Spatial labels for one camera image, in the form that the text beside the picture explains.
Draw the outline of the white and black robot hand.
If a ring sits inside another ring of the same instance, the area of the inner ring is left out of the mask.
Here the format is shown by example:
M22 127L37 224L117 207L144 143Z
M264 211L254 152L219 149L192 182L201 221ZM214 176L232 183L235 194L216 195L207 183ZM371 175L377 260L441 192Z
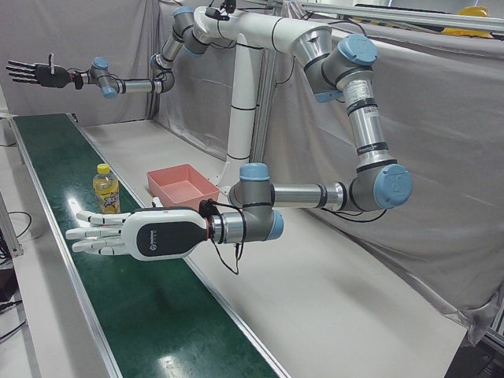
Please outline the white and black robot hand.
M186 257L209 238L208 221L186 206L151 207L131 213L79 211L76 218L90 224L65 233L72 251L101 256L130 255L139 261Z

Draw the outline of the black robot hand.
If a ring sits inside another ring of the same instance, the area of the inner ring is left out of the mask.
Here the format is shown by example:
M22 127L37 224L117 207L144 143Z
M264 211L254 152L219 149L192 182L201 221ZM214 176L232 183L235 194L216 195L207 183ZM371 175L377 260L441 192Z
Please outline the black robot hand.
M48 63L25 63L8 60L8 75L13 82L38 84L42 87L63 88L74 81L74 74L54 64L54 54L49 53Z

